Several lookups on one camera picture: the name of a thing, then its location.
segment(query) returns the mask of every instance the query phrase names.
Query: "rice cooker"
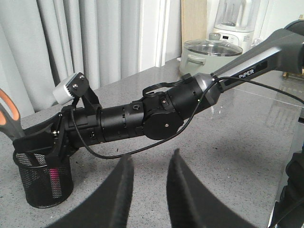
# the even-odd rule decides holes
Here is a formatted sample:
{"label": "rice cooker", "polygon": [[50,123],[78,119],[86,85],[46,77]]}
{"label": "rice cooker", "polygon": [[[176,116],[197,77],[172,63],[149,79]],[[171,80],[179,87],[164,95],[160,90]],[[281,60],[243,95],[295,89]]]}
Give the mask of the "rice cooker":
{"label": "rice cooker", "polygon": [[237,45],[220,40],[219,33],[210,33],[209,39],[196,39],[184,43],[180,73],[192,76],[210,74],[243,53]]}

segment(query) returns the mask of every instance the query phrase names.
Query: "lid handle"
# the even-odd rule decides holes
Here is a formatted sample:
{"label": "lid handle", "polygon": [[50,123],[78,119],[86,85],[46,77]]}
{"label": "lid handle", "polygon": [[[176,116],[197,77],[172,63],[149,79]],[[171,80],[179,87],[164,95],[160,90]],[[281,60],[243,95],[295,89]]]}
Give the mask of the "lid handle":
{"label": "lid handle", "polygon": [[202,57],[197,57],[197,56],[193,56],[188,54],[188,61],[192,62],[192,63],[197,63],[197,64],[202,64],[205,65],[206,63],[206,59],[202,58]]}
{"label": "lid handle", "polygon": [[220,34],[217,32],[211,32],[211,33],[209,33],[209,39],[210,40],[219,40]]}

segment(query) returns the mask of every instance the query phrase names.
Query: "piper logo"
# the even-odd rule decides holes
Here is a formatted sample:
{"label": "piper logo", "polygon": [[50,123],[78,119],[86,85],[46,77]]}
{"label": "piper logo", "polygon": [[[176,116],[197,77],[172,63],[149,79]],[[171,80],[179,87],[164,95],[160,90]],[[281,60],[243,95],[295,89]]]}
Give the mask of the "piper logo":
{"label": "piper logo", "polygon": [[254,69],[251,69],[251,70],[249,70],[249,71],[246,71],[246,72],[242,73],[242,74],[239,75],[238,77],[239,77],[239,78],[245,78],[245,77],[247,77],[247,76],[253,74],[254,72],[255,72]]}

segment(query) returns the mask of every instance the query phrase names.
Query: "black foam pad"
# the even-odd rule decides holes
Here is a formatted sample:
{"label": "black foam pad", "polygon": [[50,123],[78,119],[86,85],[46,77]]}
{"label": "black foam pad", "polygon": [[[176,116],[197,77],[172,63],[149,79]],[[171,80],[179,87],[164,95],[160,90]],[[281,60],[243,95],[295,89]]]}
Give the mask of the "black foam pad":
{"label": "black foam pad", "polygon": [[130,156],[123,156],[89,198],[49,228],[125,228],[132,200],[133,176],[133,161]]}
{"label": "black foam pad", "polygon": [[199,181],[178,150],[169,164],[167,200],[173,228],[254,228]]}

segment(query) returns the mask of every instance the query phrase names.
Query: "wooden panel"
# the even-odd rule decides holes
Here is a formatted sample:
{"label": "wooden panel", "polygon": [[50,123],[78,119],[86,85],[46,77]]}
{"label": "wooden panel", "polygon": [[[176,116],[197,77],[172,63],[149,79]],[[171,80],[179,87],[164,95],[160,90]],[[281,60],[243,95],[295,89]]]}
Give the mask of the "wooden panel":
{"label": "wooden panel", "polygon": [[182,43],[206,38],[207,0],[181,0]]}

